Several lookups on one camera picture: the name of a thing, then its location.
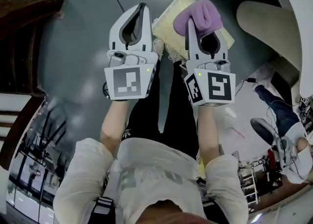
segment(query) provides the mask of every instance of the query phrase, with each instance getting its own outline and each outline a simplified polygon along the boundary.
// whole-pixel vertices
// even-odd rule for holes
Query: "blue jeans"
[[[282,98],[273,95],[263,85],[257,86],[255,92],[276,114],[276,126],[280,137],[283,137],[295,123],[299,122],[292,107],[287,105]]]

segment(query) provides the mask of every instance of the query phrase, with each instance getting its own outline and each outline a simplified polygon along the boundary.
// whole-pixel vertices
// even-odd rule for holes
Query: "person's left arm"
[[[60,224],[80,224],[103,195],[103,183],[125,129],[129,102],[113,101],[101,128],[100,140],[76,143],[74,157],[53,201]]]

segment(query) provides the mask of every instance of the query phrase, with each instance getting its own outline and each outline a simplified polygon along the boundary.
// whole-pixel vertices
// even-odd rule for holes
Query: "folded purple cloth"
[[[198,0],[176,16],[173,21],[173,27],[179,35],[185,36],[186,25],[190,17],[195,22],[200,38],[223,27],[219,12],[209,0]]]

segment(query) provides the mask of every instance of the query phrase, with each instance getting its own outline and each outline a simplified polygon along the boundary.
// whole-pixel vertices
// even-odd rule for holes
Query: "person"
[[[312,183],[313,182],[313,160],[311,157],[311,146],[304,138],[304,128],[292,110],[282,98],[273,95],[264,85],[255,83],[252,87],[276,114],[276,126],[279,137],[287,136],[291,141],[295,139],[294,145],[297,150],[296,159],[292,157],[286,166],[282,167],[282,174],[286,175],[291,183]]]
[[[153,51],[162,56],[163,50],[164,43],[154,40]],[[109,183],[116,174],[112,171],[118,171],[113,197],[126,224],[247,222],[248,207],[237,175],[238,160],[219,153],[213,108],[198,108],[197,127],[182,79],[182,57],[170,47],[167,51],[174,63],[174,74],[163,133],[158,129],[159,60],[150,94],[138,100],[126,129],[130,102],[112,101],[100,142],[91,138],[77,142],[53,203],[60,224],[92,223],[96,201],[107,192],[103,183],[109,169]],[[207,204],[212,208],[206,213],[195,182],[199,152],[205,165],[206,196],[212,199]]]

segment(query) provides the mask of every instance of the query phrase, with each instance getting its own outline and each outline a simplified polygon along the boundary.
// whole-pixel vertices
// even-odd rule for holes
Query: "person in white shirt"
[[[154,51],[162,56],[163,49],[164,43],[156,39]],[[110,169],[109,184],[116,180],[110,198],[114,198],[116,213],[119,211],[122,219],[118,220],[116,214],[116,223],[247,222],[248,206],[237,174],[238,160],[219,153],[213,108],[199,107],[196,125],[181,77],[182,57],[169,47],[167,51],[174,63],[174,75],[163,133],[158,129],[159,61],[150,94],[138,100],[126,129],[130,103],[112,101],[100,142],[91,138],[77,142],[53,203],[60,224],[112,223],[93,217],[99,197],[109,191],[108,186],[104,193],[103,184]],[[205,166],[205,196],[211,201],[206,204],[202,204],[204,195],[195,181],[199,151]]]

